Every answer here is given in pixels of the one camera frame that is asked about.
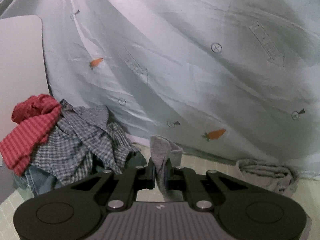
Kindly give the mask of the blue denim garment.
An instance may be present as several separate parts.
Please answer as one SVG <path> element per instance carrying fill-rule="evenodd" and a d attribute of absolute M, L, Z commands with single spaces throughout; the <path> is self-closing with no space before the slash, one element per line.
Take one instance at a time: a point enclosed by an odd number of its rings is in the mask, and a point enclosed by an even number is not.
<path fill-rule="evenodd" d="M 147 165 L 146 158 L 140 152 L 135 152 L 127 156 L 124 169 L 145 165 Z M 15 173 L 13 177 L 17 187 L 29 190 L 32 197 L 63 187 L 54 175 L 32 165 L 20 177 Z"/>

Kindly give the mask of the red garment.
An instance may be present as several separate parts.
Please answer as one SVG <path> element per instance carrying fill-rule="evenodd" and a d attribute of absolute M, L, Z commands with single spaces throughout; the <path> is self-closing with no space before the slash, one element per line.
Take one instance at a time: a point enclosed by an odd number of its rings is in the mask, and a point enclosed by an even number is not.
<path fill-rule="evenodd" d="M 1 141 L 1 155 L 17 176 L 29 166 L 36 146 L 47 142 L 61 111 L 60 103 L 48 94 L 33 95 L 15 106 L 11 120 L 17 126 Z"/>

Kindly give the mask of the white rounded board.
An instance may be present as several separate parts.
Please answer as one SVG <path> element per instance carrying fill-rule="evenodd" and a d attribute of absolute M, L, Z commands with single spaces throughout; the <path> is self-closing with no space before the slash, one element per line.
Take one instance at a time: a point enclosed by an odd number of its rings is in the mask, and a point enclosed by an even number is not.
<path fill-rule="evenodd" d="M 14 107 L 32 95 L 48 94 L 42 45 L 42 21 L 38 16 L 1 20 L 1 139 L 16 124 Z"/>

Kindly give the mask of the grey zip hoodie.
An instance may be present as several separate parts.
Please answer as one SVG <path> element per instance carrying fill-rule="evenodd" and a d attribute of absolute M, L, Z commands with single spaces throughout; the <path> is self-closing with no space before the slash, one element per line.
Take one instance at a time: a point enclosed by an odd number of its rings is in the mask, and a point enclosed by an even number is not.
<path fill-rule="evenodd" d="M 182 201 L 181 191 L 168 190 L 165 187 L 165 165 L 167 161 L 170 161 L 173 167 L 180 166 L 183 148 L 156 135 L 150 139 L 150 153 L 151 160 L 156 167 L 157 185 L 164 200 L 166 202 Z M 299 173 L 294 168 L 254 159 L 237 160 L 234 176 L 244 182 L 286 197 L 292 197 L 297 190 L 299 181 Z"/>

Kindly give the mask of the pale blue carrot-print sheet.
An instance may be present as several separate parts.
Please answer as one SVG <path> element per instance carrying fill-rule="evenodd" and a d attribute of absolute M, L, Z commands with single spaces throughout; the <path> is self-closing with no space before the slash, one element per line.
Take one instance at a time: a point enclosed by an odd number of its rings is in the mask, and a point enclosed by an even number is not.
<path fill-rule="evenodd" d="M 53 96 L 138 137 L 319 178 L 319 0 L 1 0 L 36 15 Z"/>

